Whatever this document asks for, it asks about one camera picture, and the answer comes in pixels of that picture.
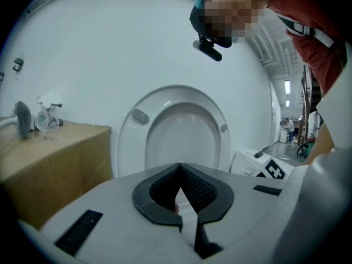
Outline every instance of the ceiling light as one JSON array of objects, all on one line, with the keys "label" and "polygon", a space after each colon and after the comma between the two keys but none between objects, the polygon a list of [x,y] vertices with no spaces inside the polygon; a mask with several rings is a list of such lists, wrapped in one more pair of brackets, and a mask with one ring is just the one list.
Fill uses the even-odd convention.
[{"label": "ceiling light", "polygon": [[291,93],[290,80],[285,81],[285,90],[286,90],[286,94]]}]

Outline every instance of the brown cardboard box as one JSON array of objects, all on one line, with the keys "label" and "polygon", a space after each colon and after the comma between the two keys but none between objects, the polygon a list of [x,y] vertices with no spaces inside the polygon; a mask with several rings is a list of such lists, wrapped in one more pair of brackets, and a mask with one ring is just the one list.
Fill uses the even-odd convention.
[{"label": "brown cardboard box", "polygon": [[0,131],[0,182],[20,219],[39,229],[54,213],[113,178],[110,127],[65,122],[44,137]]}]

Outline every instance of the toilet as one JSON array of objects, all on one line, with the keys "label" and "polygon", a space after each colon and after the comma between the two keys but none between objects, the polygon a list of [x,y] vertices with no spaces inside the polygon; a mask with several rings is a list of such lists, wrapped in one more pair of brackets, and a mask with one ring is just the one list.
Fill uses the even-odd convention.
[{"label": "toilet", "polygon": [[211,98],[188,86],[152,91],[131,109],[117,141],[118,176],[175,162],[229,171],[229,131]]}]

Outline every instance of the person in background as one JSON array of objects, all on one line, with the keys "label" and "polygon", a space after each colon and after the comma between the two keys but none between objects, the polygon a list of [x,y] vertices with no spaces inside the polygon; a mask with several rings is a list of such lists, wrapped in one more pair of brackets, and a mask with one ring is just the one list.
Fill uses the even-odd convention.
[{"label": "person in background", "polygon": [[[297,30],[304,34],[287,30],[287,35],[291,37],[302,60],[313,70],[324,94],[332,87],[346,63],[345,42],[352,45],[350,19],[346,18],[350,0],[194,1],[195,6],[190,15],[193,28],[200,36],[222,47],[229,47],[238,37],[246,37],[265,8],[297,22]],[[305,27],[313,30],[307,34]],[[319,40],[317,33],[325,37]],[[329,152],[333,147],[329,130],[323,124],[304,164],[310,164],[315,157]]]},{"label": "person in background", "polygon": [[291,143],[293,139],[293,133],[295,131],[295,125],[293,124],[292,119],[286,118],[286,122],[287,123],[284,128],[289,131],[288,142]]}]

